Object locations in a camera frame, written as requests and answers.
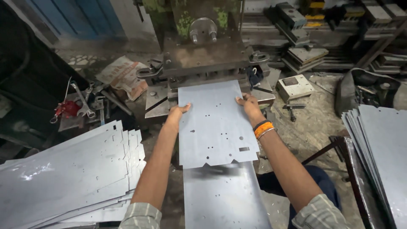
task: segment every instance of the forearm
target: forearm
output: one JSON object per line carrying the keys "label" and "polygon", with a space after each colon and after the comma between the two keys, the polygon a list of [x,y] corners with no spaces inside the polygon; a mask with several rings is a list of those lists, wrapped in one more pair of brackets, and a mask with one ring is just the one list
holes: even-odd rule
{"label": "forearm", "polygon": [[175,127],[169,124],[163,125],[153,153],[138,181],[131,203],[149,203],[157,209],[161,209],[177,134]]}
{"label": "forearm", "polygon": [[276,131],[271,130],[260,138],[271,167],[294,209],[299,212],[322,190],[304,166],[285,146]]}

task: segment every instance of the dark pants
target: dark pants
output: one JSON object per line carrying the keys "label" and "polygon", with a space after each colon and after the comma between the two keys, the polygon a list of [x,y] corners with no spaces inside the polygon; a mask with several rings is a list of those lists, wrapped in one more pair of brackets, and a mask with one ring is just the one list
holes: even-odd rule
{"label": "dark pants", "polygon": [[[335,207],[337,207],[340,211],[342,210],[341,207],[341,200],[339,198],[338,193],[336,192],[334,183],[330,180],[328,174],[321,168],[318,168],[313,165],[306,165],[304,166],[311,177],[315,180],[317,185],[321,188],[323,193],[329,198],[330,201],[333,202]],[[276,175],[274,172],[265,173],[259,175],[257,177],[258,184],[260,189],[267,192],[272,193],[279,196],[287,197],[277,180]],[[295,229],[291,220],[297,215],[297,212],[294,210],[292,204],[290,204],[290,219],[288,222],[288,229]]]}

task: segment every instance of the striped shirt sleeve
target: striped shirt sleeve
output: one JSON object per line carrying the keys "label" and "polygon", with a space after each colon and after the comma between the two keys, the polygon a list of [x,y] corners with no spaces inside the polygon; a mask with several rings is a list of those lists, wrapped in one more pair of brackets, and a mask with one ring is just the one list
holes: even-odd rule
{"label": "striped shirt sleeve", "polygon": [[298,229],[349,229],[345,217],[325,194],[314,197],[292,219]]}
{"label": "striped shirt sleeve", "polygon": [[119,229],[160,229],[161,212],[148,203],[132,203]]}

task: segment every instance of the silver bangle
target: silver bangle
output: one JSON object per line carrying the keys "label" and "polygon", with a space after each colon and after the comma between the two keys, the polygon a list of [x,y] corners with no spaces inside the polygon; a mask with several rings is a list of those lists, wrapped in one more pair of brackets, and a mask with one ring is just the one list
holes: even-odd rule
{"label": "silver bangle", "polygon": [[272,129],[275,129],[275,128],[273,127],[273,128],[268,128],[267,130],[265,130],[263,133],[260,134],[260,136],[257,138],[257,140],[260,140],[260,138],[261,138],[265,133],[269,132],[269,131],[272,130]]}

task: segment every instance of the concrete floor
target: concrete floor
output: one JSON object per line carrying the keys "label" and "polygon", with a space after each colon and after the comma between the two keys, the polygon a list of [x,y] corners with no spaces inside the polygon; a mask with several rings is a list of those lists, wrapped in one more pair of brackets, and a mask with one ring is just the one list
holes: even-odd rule
{"label": "concrete floor", "polygon": [[[116,58],[127,55],[132,60],[146,63],[148,55],[117,53],[106,51],[86,53],[86,63],[80,62],[85,54],[78,51],[57,50],[57,53],[66,60],[73,68],[79,71],[83,76],[92,78],[95,73],[98,73],[106,65],[113,62]],[[333,110],[334,95],[331,87],[326,86],[332,84],[332,78],[315,76],[311,83],[315,88],[315,93],[307,98],[300,98],[295,103],[305,103],[305,109],[295,110],[297,121],[290,121],[290,115],[287,110],[282,109],[284,102],[276,93],[276,100],[271,107],[271,111],[276,114],[275,126],[282,140],[287,144],[292,153],[303,161],[324,146],[330,143],[328,137],[330,135],[338,135],[344,129],[342,120],[335,116]],[[135,112],[137,121],[141,128],[147,129],[148,133],[143,135],[143,145],[146,154],[146,159],[151,155],[157,135],[161,129],[161,124],[152,126],[143,125],[145,122],[145,101],[146,93],[143,93],[136,101],[128,103],[128,106]],[[272,168],[267,160],[259,160],[259,173],[272,171]],[[345,163],[341,163],[334,150],[331,150],[323,156],[317,158],[311,165],[320,167],[346,170]],[[347,174],[326,171],[334,181],[338,193],[341,197],[343,215],[348,221],[351,228],[364,228],[354,194],[350,183],[345,183],[341,179]],[[166,229],[180,229],[185,227],[184,223],[184,187],[183,176],[181,170],[176,170],[174,166],[170,167],[167,192],[164,198],[162,208],[161,227]],[[268,194],[262,191],[264,205],[269,213],[269,219],[274,229],[286,229],[289,218],[289,201],[285,197]]]}

